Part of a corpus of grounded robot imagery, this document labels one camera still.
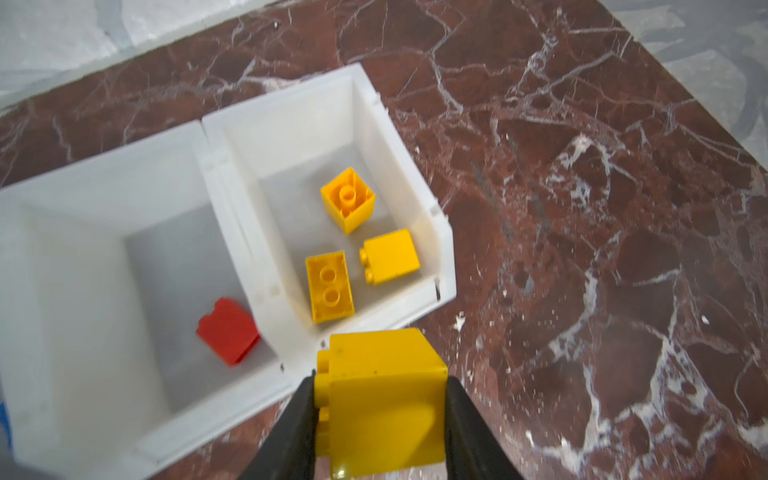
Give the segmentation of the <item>red square lego brick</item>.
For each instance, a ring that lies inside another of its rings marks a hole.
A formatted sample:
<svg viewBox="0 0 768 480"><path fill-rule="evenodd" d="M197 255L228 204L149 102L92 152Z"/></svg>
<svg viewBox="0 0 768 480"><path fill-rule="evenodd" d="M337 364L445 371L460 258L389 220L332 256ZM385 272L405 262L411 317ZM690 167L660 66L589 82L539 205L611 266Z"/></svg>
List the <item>red square lego brick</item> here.
<svg viewBox="0 0 768 480"><path fill-rule="evenodd" d="M240 364L261 339L252 315L227 297L199 320L196 334L228 367Z"/></svg>

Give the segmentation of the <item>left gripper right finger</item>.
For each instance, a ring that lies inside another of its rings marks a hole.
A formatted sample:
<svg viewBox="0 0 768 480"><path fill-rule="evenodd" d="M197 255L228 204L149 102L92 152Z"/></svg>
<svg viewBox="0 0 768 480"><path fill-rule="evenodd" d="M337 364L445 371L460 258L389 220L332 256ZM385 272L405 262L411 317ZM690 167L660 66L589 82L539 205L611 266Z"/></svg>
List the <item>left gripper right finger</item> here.
<svg viewBox="0 0 768 480"><path fill-rule="evenodd" d="M446 383L444 445L450 480L524 479L454 376Z"/></svg>

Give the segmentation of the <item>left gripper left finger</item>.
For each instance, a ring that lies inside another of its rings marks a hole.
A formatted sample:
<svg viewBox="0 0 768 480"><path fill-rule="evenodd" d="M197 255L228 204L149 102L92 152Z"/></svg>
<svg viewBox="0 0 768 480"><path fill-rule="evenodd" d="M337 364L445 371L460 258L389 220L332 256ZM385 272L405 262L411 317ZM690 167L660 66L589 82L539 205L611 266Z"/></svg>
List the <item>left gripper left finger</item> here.
<svg viewBox="0 0 768 480"><path fill-rule="evenodd" d="M239 480L313 479L319 409L315 375L305 377Z"/></svg>

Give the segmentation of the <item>small yellow lego brick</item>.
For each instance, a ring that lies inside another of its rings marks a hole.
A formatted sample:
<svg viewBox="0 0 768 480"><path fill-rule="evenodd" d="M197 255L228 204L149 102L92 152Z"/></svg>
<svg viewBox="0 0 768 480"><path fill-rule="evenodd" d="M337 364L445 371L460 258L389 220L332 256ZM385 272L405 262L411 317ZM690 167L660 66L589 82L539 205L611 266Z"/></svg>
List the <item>small yellow lego brick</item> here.
<svg viewBox="0 0 768 480"><path fill-rule="evenodd" d="M363 242L360 262L368 284L378 285L420 269L421 264L408 229L393 231Z"/></svg>

